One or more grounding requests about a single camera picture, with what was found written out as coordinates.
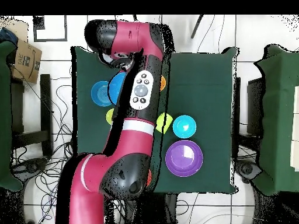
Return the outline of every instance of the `blue plate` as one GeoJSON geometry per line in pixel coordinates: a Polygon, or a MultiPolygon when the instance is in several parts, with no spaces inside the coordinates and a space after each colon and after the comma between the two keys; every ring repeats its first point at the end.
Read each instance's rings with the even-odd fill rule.
{"type": "Polygon", "coordinates": [[[195,120],[188,115],[181,115],[172,125],[173,132],[179,138],[190,138],[196,131],[195,120]]]}
{"type": "Polygon", "coordinates": [[[109,85],[109,96],[114,105],[117,103],[117,98],[119,96],[121,86],[124,82],[125,72],[118,73],[110,82],[109,85]]]}
{"type": "Polygon", "coordinates": [[[100,107],[107,107],[111,105],[111,101],[108,97],[108,82],[102,80],[95,83],[91,89],[91,98],[93,102],[100,107]]]}

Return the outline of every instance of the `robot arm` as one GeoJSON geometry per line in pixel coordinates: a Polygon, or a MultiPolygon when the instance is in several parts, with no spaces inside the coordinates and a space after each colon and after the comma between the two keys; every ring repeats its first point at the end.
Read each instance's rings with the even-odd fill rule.
{"type": "Polygon", "coordinates": [[[157,120],[162,36],[157,24],[93,20],[85,28],[89,47],[110,56],[109,66],[133,58],[102,153],[87,154],[71,187],[69,224],[103,224],[103,195],[133,200],[145,188],[157,120]]]}

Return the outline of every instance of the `white tile floor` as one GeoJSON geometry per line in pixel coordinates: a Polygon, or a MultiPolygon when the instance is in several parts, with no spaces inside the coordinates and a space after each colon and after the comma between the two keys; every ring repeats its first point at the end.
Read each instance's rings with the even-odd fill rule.
{"type": "MultiPolygon", "coordinates": [[[[67,108],[55,92],[60,86],[71,84],[69,78],[69,69],[71,67],[70,47],[81,46],[88,48],[84,39],[84,27],[87,21],[98,18],[114,19],[114,16],[68,15],[66,42],[34,42],[32,16],[15,16],[15,19],[23,20],[29,24],[29,43],[43,51],[40,73],[51,75],[53,79],[51,85],[53,102],[60,107],[62,114],[65,113],[67,108]]],[[[118,20],[133,20],[132,15],[117,15],[116,18],[118,20]]],[[[246,86],[249,80],[261,76],[253,62],[262,58],[263,49],[268,44],[280,44],[289,50],[299,49],[299,28],[296,24],[298,18],[293,15],[225,15],[225,18],[223,15],[205,15],[194,39],[191,39],[190,36],[197,18],[198,15],[163,15],[162,20],[172,30],[176,52],[218,53],[227,47],[233,46],[240,49],[237,57],[237,76],[241,77],[241,122],[246,124],[246,86]]],[[[161,17],[160,15],[137,15],[137,19],[141,22],[159,23],[161,17]]],[[[45,16],[45,25],[45,30],[37,31],[38,39],[64,38],[63,16],[45,16]]],[[[37,84],[31,83],[30,85],[39,95],[39,81],[37,84]]],[[[67,103],[69,110],[64,118],[64,123],[72,130],[71,87],[63,86],[59,88],[58,95],[67,103]]],[[[55,104],[53,104],[53,111],[55,118],[59,121],[60,113],[55,104]]],[[[23,121],[26,132],[40,130],[40,102],[26,84],[23,121]]],[[[58,124],[53,119],[53,140],[56,139],[57,135],[55,134],[59,129],[58,124]]],[[[240,125],[240,130],[246,133],[246,126],[240,125]]],[[[64,135],[63,138],[64,141],[70,140],[69,135],[64,135]]],[[[62,135],[59,135],[54,143],[54,148],[62,143],[62,135]]],[[[29,159],[41,156],[41,146],[39,144],[30,145],[27,148],[28,152],[22,158],[29,159]]],[[[20,155],[23,151],[24,149],[18,149],[17,155],[20,155]]],[[[56,160],[61,157],[63,157],[62,149],[54,155],[56,160]]],[[[194,202],[196,193],[180,194],[177,207],[179,224],[189,224],[189,221],[190,224],[251,224],[254,212],[252,188],[250,185],[244,184],[238,175],[235,174],[234,178],[234,183],[239,189],[234,195],[200,194],[194,202]]],[[[54,182],[50,188],[52,190],[57,184],[57,178],[47,177],[46,179],[48,182],[54,182]]],[[[44,191],[39,189],[35,185],[34,179],[32,179],[25,192],[26,219],[33,219],[36,223],[44,216],[43,211],[48,210],[45,206],[42,211],[40,204],[42,200],[43,204],[47,203],[48,198],[44,196],[46,193],[50,193],[46,186],[42,184],[41,178],[37,178],[37,185],[44,191]]],[[[49,216],[42,224],[54,224],[55,207],[52,207],[52,209],[49,210],[49,216]]]]}

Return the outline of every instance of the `purple bowl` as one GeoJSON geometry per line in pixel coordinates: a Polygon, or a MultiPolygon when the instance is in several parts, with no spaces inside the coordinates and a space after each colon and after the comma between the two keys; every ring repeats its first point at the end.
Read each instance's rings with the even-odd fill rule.
{"type": "Polygon", "coordinates": [[[174,175],[188,177],[201,168],[203,153],[195,142],[180,140],[169,147],[165,162],[169,171],[174,175]]]}

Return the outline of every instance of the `green table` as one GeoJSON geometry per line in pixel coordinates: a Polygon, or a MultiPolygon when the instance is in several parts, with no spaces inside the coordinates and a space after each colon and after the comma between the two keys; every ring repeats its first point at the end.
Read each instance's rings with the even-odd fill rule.
{"type": "Polygon", "coordinates": [[[265,195],[279,191],[299,192],[299,172],[290,166],[295,87],[299,86],[299,53],[277,45],[266,47],[256,62],[265,76],[263,139],[259,165],[263,172],[253,180],[265,195]]]}
{"type": "Polygon", "coordinates": [[[11,174],[12,158],[12,108],[11,108],[11,72],[6,64],[7,56],[16,47],[9,41],[0,43],[0,187],[19,191],[23,184],[11,174]]]}
{"type": "MultiPolygon", "coordinates": [[[[98,81],[109,81],[118,70],[101,64],[96,54],[76,47],[78,153],[98,153],[103,150],[110,125],[106,113],[111,107],[99,107],[91,99],[91,88],[98,81]]],[[[196,133],[189,139],[203,151],[201,169],[190,177],[177,177],[166,167],[165,154],[178,141],[169,127],[163,137],[155,130],[151,159],[152,183],[147,190],[157,193],[233,193],[230,184],[231,163],[231,100],[232,60],[236,48],[224,54],[172,54],[167,113],[173,119],[182,114],[192,116],[196,133]]],[[[167,83],[168,66],[162,74],[167,83]]],[[[165,112],[166,88],[161,92],[158,114],[165,112]]]]}

